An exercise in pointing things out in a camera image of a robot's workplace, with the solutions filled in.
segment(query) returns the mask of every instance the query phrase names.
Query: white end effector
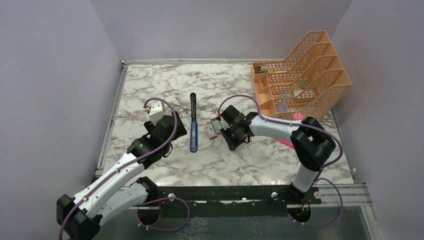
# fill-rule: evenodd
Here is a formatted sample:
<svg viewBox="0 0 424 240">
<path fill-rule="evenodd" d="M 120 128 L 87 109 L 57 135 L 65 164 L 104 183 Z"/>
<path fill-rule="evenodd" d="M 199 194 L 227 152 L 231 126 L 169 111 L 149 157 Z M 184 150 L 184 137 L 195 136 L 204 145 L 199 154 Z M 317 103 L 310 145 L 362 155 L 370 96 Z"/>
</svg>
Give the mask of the white end effector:
<svg viewBox="0 0 424 240">
<path fill-rule="evenodd" d="M 165 105 L 161 101 L 156 101 L 151 104 L 150 108 L 144 108 L 145 112 L 148 112 L 148 117 L 152 124 L 156 125 L 163 116 L 166 115 L 164 111 Z"/>
</svg>

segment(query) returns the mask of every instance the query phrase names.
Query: orange desk organizer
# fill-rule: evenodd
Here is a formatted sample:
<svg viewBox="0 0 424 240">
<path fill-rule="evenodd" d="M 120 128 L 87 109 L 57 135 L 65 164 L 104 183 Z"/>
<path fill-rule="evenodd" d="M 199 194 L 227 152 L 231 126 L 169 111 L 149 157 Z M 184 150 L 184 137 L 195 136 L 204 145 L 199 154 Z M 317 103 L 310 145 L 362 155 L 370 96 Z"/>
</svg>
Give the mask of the orange desk organizer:
<svg viewBox="0 0 424 240">
<path fill-rule="evenodd" d="M 250 78 L 261 114 L 285 120 L 297 112 L 322 119 L 352 85 L 326 31 L 308 32 L 283 61 L 252 63 Z"/>
</svg>

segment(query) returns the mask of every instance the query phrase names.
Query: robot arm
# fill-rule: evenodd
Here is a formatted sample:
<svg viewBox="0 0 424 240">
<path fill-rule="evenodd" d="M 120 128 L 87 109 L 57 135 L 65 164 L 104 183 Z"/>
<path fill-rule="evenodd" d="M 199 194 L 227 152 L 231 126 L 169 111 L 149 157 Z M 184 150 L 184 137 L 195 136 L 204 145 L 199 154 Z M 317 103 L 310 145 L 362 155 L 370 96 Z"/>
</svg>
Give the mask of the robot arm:
<svg viewBox="0 0 424 240">
<path fill-rule="evenodd" d="M 232 105 L 221 113 L 221 117 L 230 126 L 221 131 L 230 150 L 250 142 L 253 136 L 281 139 L 294 145 L 301 165 L 290 186 L 292 194 L 298 199 L 302 199 L 310 189 L 324 163 L 336 148 L 330 136 L 305 127 L 313 126 L 323 130 L 313 117 L 307 117 L 303 121 L 272 118 L 274 121 L 270 122 L 262 119 L 257 112 L 250 112 L 245 116 Z"/>
<path fill-rule="evenodd" d="M 142 182 L 134 183 L 126 191 L 120 191 L 120 189 L 129 180 L 162 157 L 167 157 L 172 151 L 171 142 L 159 150 L 154 150 L 166 143 L 172 135 L 175 118 L 165 114 L 163 103 L 153 103 L 151 108 L 152 110 L 149 110 L 148 114 L 150 121 L 144 123 L 144 127 L 147 129 L 146 135 L 134 140 L 119 161 L 90 186 L 73 197 L 64 194 L 57 200 L 56 216 L 60 225 L 64 223 L 71 209 L 77 206 L 64 228 L 72 239 L 92 239 L 99 231 L 100 226 L 108 220 L 129 207 L 143 203 L 148 198 L 149 188 Z M 175 115 L 177 126 L 172 141 L 187 134 L 178 112 L 175 112 Z M 154 153 L 148 157 L 134 162 L 134 159 L 152 152 Z"/>
</svg>

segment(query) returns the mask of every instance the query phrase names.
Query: small box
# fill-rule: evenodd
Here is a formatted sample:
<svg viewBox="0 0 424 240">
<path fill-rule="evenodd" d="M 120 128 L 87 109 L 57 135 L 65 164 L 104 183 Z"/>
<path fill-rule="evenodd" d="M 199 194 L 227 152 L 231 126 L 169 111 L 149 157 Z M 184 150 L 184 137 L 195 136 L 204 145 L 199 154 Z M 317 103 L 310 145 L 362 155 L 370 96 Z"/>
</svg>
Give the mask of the small box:
<svg viewBox="0 0 424 240">
<path fill-rule="evenodd" d="M 214 127 L 212 127 L 212 125 L 205 126 L 204 130 L 206 131 L 206 134 L 209 139 L 213 139 L 217 136 L 217 133 L 215 132 Z"/>
</svg>

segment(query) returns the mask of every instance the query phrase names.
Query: pink object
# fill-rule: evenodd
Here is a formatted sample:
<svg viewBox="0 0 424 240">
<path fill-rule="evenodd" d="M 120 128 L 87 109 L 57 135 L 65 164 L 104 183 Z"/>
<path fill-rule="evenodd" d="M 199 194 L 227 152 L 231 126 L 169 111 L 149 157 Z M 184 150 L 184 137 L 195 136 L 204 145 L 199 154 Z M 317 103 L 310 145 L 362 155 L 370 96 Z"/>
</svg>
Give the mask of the pink object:
<svg viewBox="0 0 424 240">
<path fill-rule="evenodd" d="M 303 120 L 304 119 L 304 115 L 301 113 L 301 112 L 296 112 L 294 115 L 293 115 L 293 120 Z"/>
<path fill-rule="evenodd" d="M 284 140 L 281 140 L 281 139 L 277 139 L 277 138 L 274 138 L 275 140 L 277 140 L 277 141 L 279 141 L 280 143 L 282 143 L 282 144 L 285 144 L 285 145 L 287 145 L 287 146 L 289 146 L 289 147 L 291 147 L 291 148 L 295 148 L 295 146 L 293 146 L 293 144 L 291 144 L 290 142 L 288 142 L 288 141 L 284 141 Z"/>
</svg>

